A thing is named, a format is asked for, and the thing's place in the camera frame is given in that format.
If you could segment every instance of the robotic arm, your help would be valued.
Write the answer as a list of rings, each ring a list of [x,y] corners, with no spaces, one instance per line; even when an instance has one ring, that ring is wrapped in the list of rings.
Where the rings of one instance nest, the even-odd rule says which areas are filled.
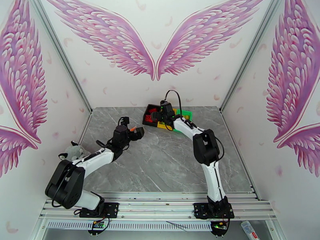
[[[143,137],[144,129],[128,129],[129,118],[120,118],[120,125],[116,127],[113,137],[106,144],[97,140],[102,148],[97,152],[73,162],[61,161],[54,172],[46,188],[46,195],[52,198],[52,206],[63,206],[70,209],[73,206],[81,207],[80,217],[112,217],[106,213],[104,198],[83,190],[84,179],[92,172],[115,161],[129,147],[130,141],[136,141]]]
[[[176,115],[166,98],[160,102],[160,111],[153,112],[151,118],[153,121],[164,122],[166,127],[171,126],[193,141],[194,157],[202,166],[208,187],[208,204],[195,203],[195,217],[199,219],[234,218],[231,204],[221,184],[218,161],[222,156],[219,158],[220,150],[214,132],[211,129],[204,130],[197,127],[181,114]]]

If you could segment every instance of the black cable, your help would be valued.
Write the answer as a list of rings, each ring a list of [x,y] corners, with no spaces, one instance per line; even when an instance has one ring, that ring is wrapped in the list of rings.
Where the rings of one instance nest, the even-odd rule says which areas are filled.
[[[173,223],[173,222],[169,222],[169,221],[166,221],[166,222],[167,222],[167,223],[172,224],[172,225],[173,225],[173,226],[175,226],[176,228],[179,228],[179,229],[181,229],[181,230],[183,230],[183,231],[187,232],[186,230],[184,230],[184,229],[183,229],[183,228],[188,229],[186,226],[179,225],[179,224],[176,224],[176,223]]]
[[[59,205],[54,205],[54,204],[53,204],[54,199],[55,199],[55,197],[57,196],[58,191],[59,191],[59,189],[61,188],[64,180],[66,179],[68,173],[70,173],[71,170],[74,171],[74,170],[76,169],[76,165],[78,165],[80,162],[82,162],[82,161],[80,160],[80,161],[78,161],[76,164],[73,164],[73,165],[65,172],[65,174],[63,175],[64,178],[63,178],[63,180],[60,182],[60,184],[59,184],[59,186],[58,186],[58,188],[57,188],[57,190],[56,190],[56,192],[55,192],[55,194],[54,194],[54,196],[53,196],[53,198],[52,198],[52,201],[51,201],[51,206],[52,206],[53,208],[58,208],[58,207],[61,207],[61,206],[62,206],[61,204],[59,204]]]
[[[217,160],[217,161],[220,161],[220,160],[223,158],[223,156],[224,156],[224,146],[223,146],[222,142],[221,142],[216,136],[215,136],[215,138],[216,138],[217,141],[219,141],[219,143],[220,143],[220,145],[221,145],[221,148],[222,148],[222,156],[221,156],[220,158],[218,158],[218,160]]]
[[[94,225],[97,224],[97,223],[99,223],[99,222],[102,222],[105,218],[106,218],[106,216],[103,216],[103,218],[102,218],[101,220],[94,221],[94,222],[92,223],[92,228],[91,228],[91,230],[93,231]],[[109,224],[110,224],[110,218],[108,217],[108,224],[107,224],[107,226],[100,232],[100,234],[101,234],[102,232],[104,232],[104,231],[109,227]]]
[[[230,218],[228,219],[228,226],[227,226],[227,230],[226,230],[226,233],[228,232],[228,229],[229,229],[229,225],[230,225]]]
[[[181,100],[180,100],[179,93],[176,92],[175,90],[168,90],[167,93],[166,93],[166,96],[165,96],[164,100],[165,100],[165,101],[167,100],[167,95],[168,95],[168,93],[169,93],[170,91],[174,91],[174,92],[177,94],[177,96],[178,96],[179,108],[180,108],[180,119],[182,120],[182,107],[181,107]]]
[[[80,212],[81,212],[81,209],[76,209],[76,210],[73,212],[73,214],[76,216],[76,215],[80,214]]]
[[[104,143],[102,143],[100,140],[96,140],[96,143],[98,144],[98,146],[104,148],[106,145]]]
[[[223,156],[224,156],[224,146],[223,146],[222,142],[217,137],[216,137],[216,140],[219,141],[219,143],[220,143],[220,145],[222,147],[222,156],[219,158],[219,160],[221,160],[223,158]]]
[[[164,125],[165,125],[165,127],[167,128],[167,130],[173,131],[173,129],[170,130],[170,129],[167,127],[166,123],[164,123]]]
[[[109,227],[109,224],[110,224],[110,218],[108,217],[108,224],[107,224],[107,226],[102,230],[102,232],[104,232],[104,231]]]
[[[197,128],[197,126],[193,122],[191,122],[189,119],[186,119],[184,123],[191,129]]]

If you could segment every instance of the pink feather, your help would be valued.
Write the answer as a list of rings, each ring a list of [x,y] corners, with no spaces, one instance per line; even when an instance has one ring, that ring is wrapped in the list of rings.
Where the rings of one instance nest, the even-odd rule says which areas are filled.
[[[121,15],[79,0],[47,0],[62,22],[96,52],[127,73],[147,73],[154,80],[154,61],[139,34]]]
[[[0,177],[18,165],[18,157],[23,149],[38,147],[23,133],[5,126],[0,126]]]
[[[184,19],[157,61],[157,80],[164,73],[185,72],[217,50],[252,19],[261,1],[229,0]]]
[[[41,143],[47,100],[41,46],[27,0],[16,0],[0,35],[1,93],[18,127]]]
[[[280,142],[278,148],[289,146],[298,155],[299,166],[309,169],[316,177],[320,175],[320,123],[299,128]]]
[[[285,0],[273,41],[268,120],[278,126],[277,142],[299,123],[319,81],[320,40],[301,0]]]

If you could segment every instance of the white robotic arm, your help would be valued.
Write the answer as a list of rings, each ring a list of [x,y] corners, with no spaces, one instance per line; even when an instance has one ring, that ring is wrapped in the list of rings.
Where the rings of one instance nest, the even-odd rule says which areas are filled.
[[[100,167],[109,164],[113,160],[114,153],[107,149],[107,148],[101,148],[95,153],[95,156],[90,158],[89,160],[86,160],[87,157],[74,160],[72,164],[76,165],[77,167],[82,167],[85,170],[84,178],[86,178],[88,175],[93,173],[95,170],[99,169]],[[97,208],[101,198],[93,194],[91,192],[88,192],[86,190],[82,190],[80,199],[76,203],[75,206],[81,207],[81,208],[87,208],[89,210],[94,210]]]
[[[121,124],[106,144],[96,141],[102,147],[100,150],[73,162],[63,160],[58,164],[45,191],[52,198],[53,207],[81,207],[80,217],[100,217],[103,212],[105,214],[104,198],[83,190],[84,179],[100,167],[115,161],[130,141],[139,140],[144,135],[142,127],[128,129],[128,117],[120,118],[119,122]]]
[[[173,122],[174,128],[182,132],[189,139],[193,140],[196,134],[202,134],[204,129],[199,127],[190,127],[185,123],[185,118],[178,118]],[[204,171],[204,176],[206,177],[208,197],[216,202],[221,201],[226,194],[223,191],[220,174],[219,174],[219,162],[213,161],[209,166],[201,164]]]

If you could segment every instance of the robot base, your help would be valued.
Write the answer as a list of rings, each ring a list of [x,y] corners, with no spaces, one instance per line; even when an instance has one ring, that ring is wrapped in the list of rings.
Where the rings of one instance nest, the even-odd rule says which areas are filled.
[[[232,219],[234,218],[233,209],[230,203],[217,213],[212,213],[209,210],[209,203],[194,203],[194,216],[197,219]]]
[[[81,218],[117,218],[118,215],[118,208],[119,203],[104,203],[104,207],[102,210],[102,213],[100,215],[97,215],[96,212],[93,212],[92,210],[88,210],[87,208],[82,208],[79,214],[79,217]]]

